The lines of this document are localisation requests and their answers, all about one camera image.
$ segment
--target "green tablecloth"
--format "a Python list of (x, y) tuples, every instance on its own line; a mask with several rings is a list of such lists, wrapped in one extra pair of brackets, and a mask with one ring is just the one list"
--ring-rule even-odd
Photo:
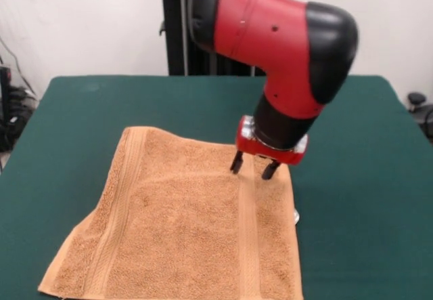
[[(0, 177), (0, 298), (44, 297), (37, 285), (96, 205), (126, 126), (234, 142), (263, 83), (55, 79)], [(348, 79), (292, 180), (306, 300), (433, 299), (433, 149), (384, 79)]]

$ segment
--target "orange towel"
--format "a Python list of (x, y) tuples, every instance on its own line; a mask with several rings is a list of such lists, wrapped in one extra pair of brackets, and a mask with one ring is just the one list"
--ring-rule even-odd
[(38, 290), (70, 299), (301, 300), (290, 174), (153, 127), (125, 129), (96, 208)]

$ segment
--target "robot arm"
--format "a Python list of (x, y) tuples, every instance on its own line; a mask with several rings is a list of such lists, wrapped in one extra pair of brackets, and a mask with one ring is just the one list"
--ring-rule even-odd
[(192, 39), (203, 49), (257, 66), (267, 74), (253, 116), (242, 118), (232, 171), (242, 153), (296, 164), (306, 133), (346, 79), (358, 30), (346, 11), (295, 0), (189, 0)]

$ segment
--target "cable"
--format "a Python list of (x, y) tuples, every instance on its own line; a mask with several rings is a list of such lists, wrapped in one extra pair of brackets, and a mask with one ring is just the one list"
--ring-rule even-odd
[(13, 51), (11, 51), (10, 48), (6, 45), (5, 41), (3, 40), (3, 38), (1, 38), (1, 36), (0, 36), (0, 43), (4, 46), (4, 48), (7, 50), (7, 52), (9, 54), (11, 54), (11, 56), (14, 58), (15, 64), (16, 64), (16, 70), (18, 71), (18, 74), (21, 76), (22, 80), (26, 84), (27, 88), (30, 89), (30, 91), (33, 93), (33, 95), (36, 95), (36, 93), (33, 90), (32, 86), (30, 85), (30, 83), (28, 83), (28, 81), (26, 80), (26, 78), (24, 77), (24, 75), (21, 72), (20, 64), (18, 63), (18, 58), (13, 53)]

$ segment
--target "small metal object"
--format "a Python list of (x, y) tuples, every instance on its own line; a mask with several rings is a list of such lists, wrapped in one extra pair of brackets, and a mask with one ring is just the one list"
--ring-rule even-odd
[(294, 211), (294, 219), (295, 219), (295, 225), (296, 225), (300, 219), (299, 212), (296, 209)]

